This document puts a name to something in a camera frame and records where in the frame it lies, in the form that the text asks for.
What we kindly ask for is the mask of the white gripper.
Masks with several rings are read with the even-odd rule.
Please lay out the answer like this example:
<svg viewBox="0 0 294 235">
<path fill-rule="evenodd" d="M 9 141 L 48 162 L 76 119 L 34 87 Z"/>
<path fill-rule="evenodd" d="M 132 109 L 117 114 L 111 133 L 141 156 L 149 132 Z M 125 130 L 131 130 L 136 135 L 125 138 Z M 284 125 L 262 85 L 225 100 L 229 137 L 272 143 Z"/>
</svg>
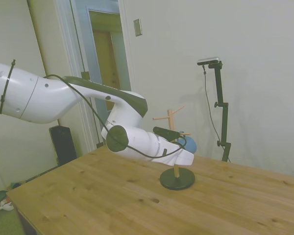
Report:
<svg viewBox="0 0 294 235">
<path fill-rule="evenodd" d="M 157 154 L 157 157 L 163 156 L 165 149 L 167 150 L 167 154 L 169 154 L 171 152 L 174 152 L 180 147 L 177 144 L 168 142 L 162 137 L 160 137 L 159 140 L 160 140 L 160 150 L 159 150 L 159 153 Z M 190 166 L 193 164 L 193 160 L 194 160 L 194 154 L 184 149 L 180 149 L 176 151 L 175 153 L 170 154 L 168 156 L 154 159 L 154 161 L 157 163 L 162 163 L 169 166 L 174 166 L 174 165 Z"/>
</svg>

